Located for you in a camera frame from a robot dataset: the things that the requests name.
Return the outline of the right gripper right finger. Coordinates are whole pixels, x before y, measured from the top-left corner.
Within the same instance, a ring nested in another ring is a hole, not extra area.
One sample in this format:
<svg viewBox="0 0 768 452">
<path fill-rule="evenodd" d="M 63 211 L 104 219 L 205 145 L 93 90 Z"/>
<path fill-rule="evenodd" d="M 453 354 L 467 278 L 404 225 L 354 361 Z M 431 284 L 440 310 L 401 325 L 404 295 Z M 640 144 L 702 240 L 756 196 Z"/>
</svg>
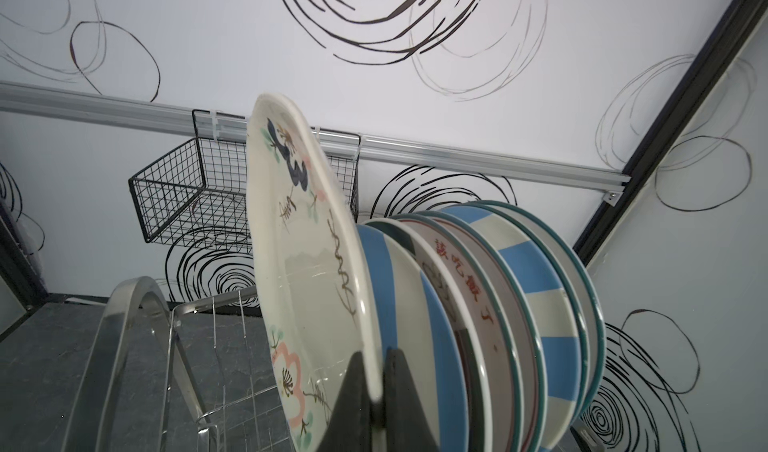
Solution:
<svg viewBox="0 0 768 452">
<path fill-rule="evenodd" d="M 438 451 L 406 356 L 400 349 L 387 351 L 383 378 L 386 450 Z"/>
</svg>

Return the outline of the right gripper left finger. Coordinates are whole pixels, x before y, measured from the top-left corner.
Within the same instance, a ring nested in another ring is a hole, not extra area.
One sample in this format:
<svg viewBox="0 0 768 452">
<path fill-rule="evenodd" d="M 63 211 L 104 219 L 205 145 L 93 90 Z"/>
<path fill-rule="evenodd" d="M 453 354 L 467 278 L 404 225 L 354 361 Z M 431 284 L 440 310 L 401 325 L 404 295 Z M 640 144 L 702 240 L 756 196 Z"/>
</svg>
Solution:
<svg viewBox="0 0 768 452">
<path fill-rule="evenodd" d="M 331 419 L 317 452 L 369 452 L 371 401 L 361 352 L 350 357 Z"/>
</svg>

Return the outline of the green red rimmed white plate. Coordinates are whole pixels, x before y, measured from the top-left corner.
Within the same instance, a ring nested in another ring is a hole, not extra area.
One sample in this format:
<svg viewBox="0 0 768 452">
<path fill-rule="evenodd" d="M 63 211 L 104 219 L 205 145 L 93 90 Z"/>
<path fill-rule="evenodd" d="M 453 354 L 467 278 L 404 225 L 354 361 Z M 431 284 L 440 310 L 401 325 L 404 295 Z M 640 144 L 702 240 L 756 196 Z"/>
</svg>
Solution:
<svg viewBox="0 0 768 452">
<path fill-rule="evenodd" d="M 467 279 L 477 277 L 470 269 L 458 242 L 438 229 L 433 220 L 374 219 L 367 223 L 409 251 L 435 290 L 453 334 L 464 369 L 465 396 L 469 413 L 469 451 L 490 451 L 493 433 L 492 402 L 480 337 L 467 303 Z"/>
</svg>

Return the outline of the blue striped plate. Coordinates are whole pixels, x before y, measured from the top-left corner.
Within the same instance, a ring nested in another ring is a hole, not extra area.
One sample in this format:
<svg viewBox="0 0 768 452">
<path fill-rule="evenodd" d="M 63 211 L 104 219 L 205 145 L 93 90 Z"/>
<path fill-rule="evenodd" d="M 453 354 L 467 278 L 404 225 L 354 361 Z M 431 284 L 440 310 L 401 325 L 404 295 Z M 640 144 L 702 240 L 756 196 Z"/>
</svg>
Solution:
<svg viewBox="0 0 768 452">
<path fill-rule="evenodd" d="M 452 206 L 468 217 L 475 210 L 489 214 L 514 241 L 501 250 L 522 287 L 539 333 L 546 363 L 547 414 L 540 449 L 551 451 L 565 435 L 576 415 L 589 372 L 589 343 L 583 316 L 564 273 L 533 228 L 511 216 L 507 207 Z"/>
<path fill-rule="evenodd" d="M 415 259 L 383 232 L 357 227 L 377 308 L 383 357 L 404 352 L 438 451 L 465 451 L 469 413 L 453 330 Z"/>
</svg>

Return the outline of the cream plate with black drawing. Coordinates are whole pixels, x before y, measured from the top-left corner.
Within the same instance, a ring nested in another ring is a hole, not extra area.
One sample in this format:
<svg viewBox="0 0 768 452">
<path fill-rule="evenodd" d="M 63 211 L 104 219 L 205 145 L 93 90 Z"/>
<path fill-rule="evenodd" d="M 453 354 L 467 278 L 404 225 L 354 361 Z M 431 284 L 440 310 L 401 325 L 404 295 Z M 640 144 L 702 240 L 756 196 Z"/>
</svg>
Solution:
<svg viewBox="0 0 768 452">
<path fill-rule="evenodd" d="M 247 125 L 247 220 L 270 357 L 294 447 L 319 448 L 359 355 L 383 394 L 382 339 L 356 223 L 305 117 L 260 95 Z"/>
</svg>

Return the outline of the white plate red characters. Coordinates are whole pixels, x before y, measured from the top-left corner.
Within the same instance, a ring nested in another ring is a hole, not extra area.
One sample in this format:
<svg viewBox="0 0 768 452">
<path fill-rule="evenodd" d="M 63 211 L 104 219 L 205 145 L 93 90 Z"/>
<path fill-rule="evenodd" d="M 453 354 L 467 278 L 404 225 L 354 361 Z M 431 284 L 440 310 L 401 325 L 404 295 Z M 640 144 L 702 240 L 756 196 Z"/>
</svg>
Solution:
<svg viewBox="0 0 768 452">
<path fill-rule="evenodd" d="M 440 224 L 460 239 L 479 262 L 494 288 L 495 297 L 506 314 L 518 352 L 525 404 L 525 451 L 538 451 L 542 445 L 547 412 L 547 385 L 541 339 L 512 266 L 501 250 L 514 241 L 489 214 L 475 210 L 462 217 L 455 210 L 428 211 L 425 217 Z"/>
</svg>

